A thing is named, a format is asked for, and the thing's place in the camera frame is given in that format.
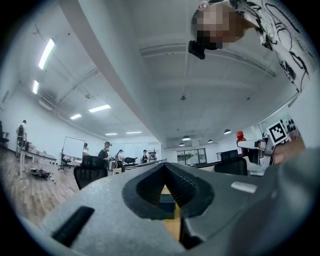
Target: patterned shirt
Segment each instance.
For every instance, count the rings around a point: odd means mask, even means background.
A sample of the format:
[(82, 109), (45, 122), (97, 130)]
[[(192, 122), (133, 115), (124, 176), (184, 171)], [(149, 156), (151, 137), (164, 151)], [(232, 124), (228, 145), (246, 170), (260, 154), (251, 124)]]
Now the patterned shirt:
[(285, 74), (301, 92), (319, 61), (310, 37), (297, 18), (280, 1), (229, 0), (229, 3), (258, 27), (260, 43), (275, 51)]

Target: fluorescent light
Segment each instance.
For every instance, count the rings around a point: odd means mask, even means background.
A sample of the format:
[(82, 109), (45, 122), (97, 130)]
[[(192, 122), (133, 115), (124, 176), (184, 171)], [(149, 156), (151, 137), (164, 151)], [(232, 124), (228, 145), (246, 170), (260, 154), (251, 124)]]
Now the fluorescent light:
[(70, 118), (71, 118), (71, 119), (76, 119), (76, 118), (80, 118), (80, 117), (82, 117), (82, 115), (76, 114), (76, 115), (74, 115), (74, 116), (71, 116)]
[(97, 112), (97, 111), (100, 111), (100, 110), (106, 110), (106, 109), (110, 109), (110, 108), (111, 108), (111, 107), (107, 104), (107, 105), (98, 106), (98, 107), (89, 109), (89, 111), (90, 111), (91, 113), (93, 113), (93, 112)]
[(44, 69), (47, 58), (48, 58), (48, 56), (54, 46), (55, 46), (54, 41), (52, 41), (52, 39), (50, 39), (49, 42), (47, 43), (43, 53), (42, 53), (42, 56), (41, 56), (41, 59), (40, 59), (39, 65), (38, 65), (40, 69), (42, 69), (42, 70)]
[(32, 90), (34, 94), (37, 94), (38, 87), (39, 87), (38, 81), (34, 80), (33, 90)]
[(182, 140), (183, 141), (189, 141), (189, 140), (191, 140), (191, 138), (189, 136), (183, 136)]
[(126, 132), (126, 134), (141, 134), (142, 131), (130, 131), (130, 132)]

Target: ceiling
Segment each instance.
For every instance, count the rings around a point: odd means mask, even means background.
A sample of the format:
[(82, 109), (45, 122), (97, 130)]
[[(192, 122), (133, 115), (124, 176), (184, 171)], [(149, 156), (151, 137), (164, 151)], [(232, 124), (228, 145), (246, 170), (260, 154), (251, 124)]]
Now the ceiling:
[[(236, 132), (256, 124), (296, 93), (274, 52), (260, 45), (253, 30), (224, 50), (207, 51), (205, 60), (189, 54), (196, 5), (194, 0), (123, 0), (128, 26), (152, 78), (149, 86), (159, 100), (167, 148), (176, 148), (184, 135), (200, 145), (208, 139), (218, 142), (225, 129)], [(150, 135), (100, 73), (57, 2), (37, 13), (22, 33), (20, 80), (32, 90), (37, 79), (39, 94), (59, 115), (69, 119), (81, 114), (72, 122), (100, 136), (130, 131)], [(38, 62), (50, 38), (55, 46), (40, 70)], [(111, 109), (88, 111), (104, 104)]]

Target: red bottle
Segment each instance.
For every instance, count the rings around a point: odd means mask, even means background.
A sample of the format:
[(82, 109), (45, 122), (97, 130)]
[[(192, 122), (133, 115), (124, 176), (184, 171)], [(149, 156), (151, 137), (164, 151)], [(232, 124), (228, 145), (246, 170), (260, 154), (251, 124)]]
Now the red bottle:
[[(246, 141), (246, 138), (244, 137), (244, 133), (242, 130), (240, 131), (237, 131), (235, 133), (236, 137), (237, 137), (237, 140), (236, 140), (236, 145), (238, 145), (238, 142), (241, 142), (241, 141)], [(246, 148), (241, 148), (241, 152), (242, 152), (242, 156), (245, 156), (246, 153), (247, 153), (247, 149)]]

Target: wooden floor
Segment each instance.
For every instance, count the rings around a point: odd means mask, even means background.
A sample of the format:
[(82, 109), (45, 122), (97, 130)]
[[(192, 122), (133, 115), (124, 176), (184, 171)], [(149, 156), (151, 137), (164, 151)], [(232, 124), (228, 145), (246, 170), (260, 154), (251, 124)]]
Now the wooden floor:
[[(32, 159), (25, 158), (28, 167), (38, 168), (38, 163), (32, 164)], [(11, 201), (16, 213), (40, 226), (46, 214), (56, 206), (72, 197), (79, 191), (75, 181), (73, 168), (55, 171), (56, 184), (42, 177), (33, 176), (28, 170), (20, 179), (20, 162), (15, 153), (0, 148), (0, 178), (3, 190)]]

